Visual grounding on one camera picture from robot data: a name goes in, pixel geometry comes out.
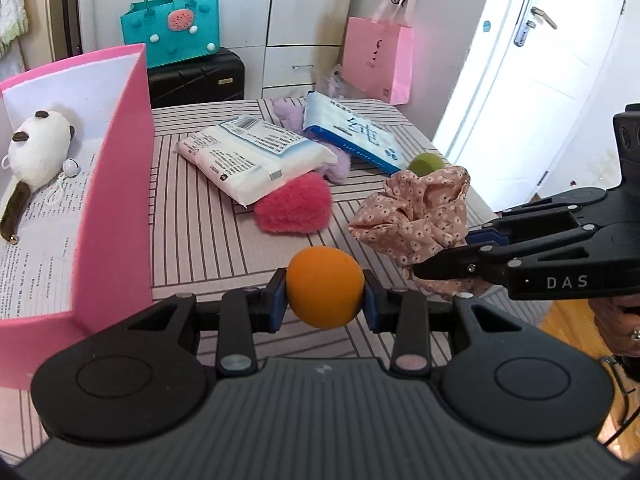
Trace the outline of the person's right hand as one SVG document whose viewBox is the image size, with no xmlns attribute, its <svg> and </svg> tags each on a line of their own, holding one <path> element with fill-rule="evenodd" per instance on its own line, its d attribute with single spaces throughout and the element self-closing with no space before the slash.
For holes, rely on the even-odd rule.
<svg viewBox="0 0 640 480">
<path fill-rule="evenodd" d="M 599 334 L 616 356 L 639 356 L 639 296 L 588 300 Z"/>
</svg>

